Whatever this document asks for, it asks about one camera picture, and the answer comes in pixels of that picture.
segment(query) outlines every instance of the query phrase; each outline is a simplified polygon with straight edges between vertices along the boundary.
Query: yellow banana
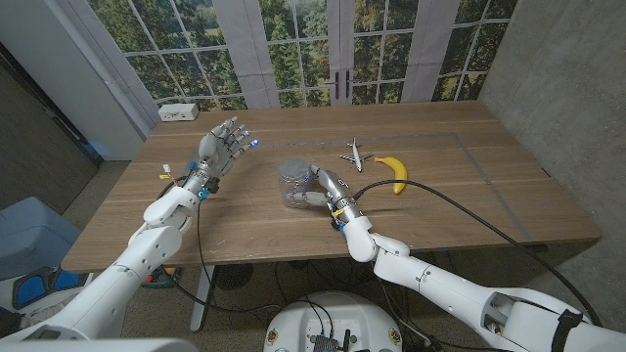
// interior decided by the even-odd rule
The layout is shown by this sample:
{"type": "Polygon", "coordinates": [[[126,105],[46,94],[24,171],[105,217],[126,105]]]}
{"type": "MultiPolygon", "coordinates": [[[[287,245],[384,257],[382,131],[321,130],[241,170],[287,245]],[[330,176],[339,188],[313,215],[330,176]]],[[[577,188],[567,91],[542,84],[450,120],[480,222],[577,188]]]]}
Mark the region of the yellow banana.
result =
{"type": "MultiPolygon", "coordinates": [[[[374,161],[382,162],[385,165],[391,167],[395,172],[396,180],[406,180],[407,179],[407,169],[404,167],[404,164],[400,162],[395,157],[375,157],[374,161]]],[[[395,194],[399,194],[400,191],[404,188],[403,183],[393,184],[393,192],[395,194]]]]}

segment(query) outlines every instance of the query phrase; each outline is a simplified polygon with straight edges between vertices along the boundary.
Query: table surface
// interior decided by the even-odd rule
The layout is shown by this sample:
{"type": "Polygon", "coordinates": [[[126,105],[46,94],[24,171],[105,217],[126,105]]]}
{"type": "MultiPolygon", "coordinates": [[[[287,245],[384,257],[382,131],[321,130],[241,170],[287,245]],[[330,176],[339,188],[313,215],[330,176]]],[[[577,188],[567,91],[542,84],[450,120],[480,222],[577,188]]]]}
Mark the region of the table surface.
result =
{"type": "MultiPolygon", "coordinates": [[[[519,242],[592,240],[596,225],[537,161],[478,102],[241,110],[201,113],[195,121],[160,123],[137,153],[63,267],[93,272],[108,267],[142,223],[144,210],[169,182],[162,165],[182,173],[201,137],[233,115],[260,145],[222,178],[220,190],[202,203],[201,247],[206,264],[348,256],[344,237],[328,209],[283,206],[279,165],[300,157],[340,175],[356,193],[393,171],[368,161],[359,173],[339,154],[360,153],[401,160],[409,179],[458,201],[519,242]]],[[[506,242],[451,204],[407,186],[367,191],[359,206],[376,231],[415,251],[505,245],[506,242]]],[[[199,266],[197,219],[168,262],[199,266]]]]}

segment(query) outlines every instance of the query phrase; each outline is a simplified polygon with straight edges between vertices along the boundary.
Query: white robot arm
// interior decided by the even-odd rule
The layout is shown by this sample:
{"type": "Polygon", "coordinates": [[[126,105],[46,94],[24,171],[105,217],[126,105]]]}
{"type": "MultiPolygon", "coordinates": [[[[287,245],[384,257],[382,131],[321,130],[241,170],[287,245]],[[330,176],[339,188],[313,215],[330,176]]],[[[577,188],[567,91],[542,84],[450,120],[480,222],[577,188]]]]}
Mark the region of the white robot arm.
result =
{"type": "Polygon", "coordinates": [[[370,233],[347,184],[332,171],[311,165],[327,193],[329,208],[345,235],[352,258],[376,260],[383,280],[419,292],[458,318],[489,345],[511,351],[621,351],[626,334],[596,327],[570,305],[528,288],[493,288],[410,256],[398,240],[370,233]]]}
{"type": "Polygon", "coordinates": [[[243,145],[248,133],[243,125],[234,129],[236,122],[236,117],[227,119],[202,138],[200,161],[185,183],[173,187],[146,209],[145,223],[109,268],[57,315],[1,341],[102,337],[141,282],[178,251],[195,210],[209,193],[217,192],[219,178],[257,144],[254,140],[243,145]]]}

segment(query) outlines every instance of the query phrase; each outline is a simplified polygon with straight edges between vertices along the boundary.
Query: toy airplane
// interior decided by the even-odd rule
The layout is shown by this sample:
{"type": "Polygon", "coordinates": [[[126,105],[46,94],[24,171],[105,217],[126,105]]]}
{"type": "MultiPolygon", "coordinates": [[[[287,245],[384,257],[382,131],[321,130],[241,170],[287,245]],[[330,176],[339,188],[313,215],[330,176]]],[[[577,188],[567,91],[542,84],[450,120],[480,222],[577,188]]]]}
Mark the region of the toy airplane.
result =
{"type": "Polygon", "coordinates": [[[339,157],[343,157],[344,159],[348,159],[352,162],[354,162],[356,164],[356,169],[359,170],[359,172],[361,172],[361,169],[363,168],[363,166],[361,165],[361,162],[365,162],[365,159],[372,156],[373,153],[368,153],[365,155],[359,155],[359,151],[357,151],[357,144],[356,144],[356,137],[353,137],[352,140],[352,144],[348,143],[348,146],[352,147],[352,154],[354,157],[349,156],[349,155],[340,155],[339,157]]]}

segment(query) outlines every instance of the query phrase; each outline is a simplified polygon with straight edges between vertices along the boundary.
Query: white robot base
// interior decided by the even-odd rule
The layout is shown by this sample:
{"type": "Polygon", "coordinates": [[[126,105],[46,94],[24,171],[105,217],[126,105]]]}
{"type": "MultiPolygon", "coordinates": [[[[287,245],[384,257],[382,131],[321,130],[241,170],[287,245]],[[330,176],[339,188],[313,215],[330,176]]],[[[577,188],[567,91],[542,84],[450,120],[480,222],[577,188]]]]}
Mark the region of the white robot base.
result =
{"type": "Polygon", "coordinates": [[[323,291],[308,295],[317,313],[306,302],[307,297],[287,306],[270,324],[263,351],[402,351],[402,336],[393,319],[378,305],[349,292],[323,291]],[[331,320],[318,306],[324,307],[331,320]]]}

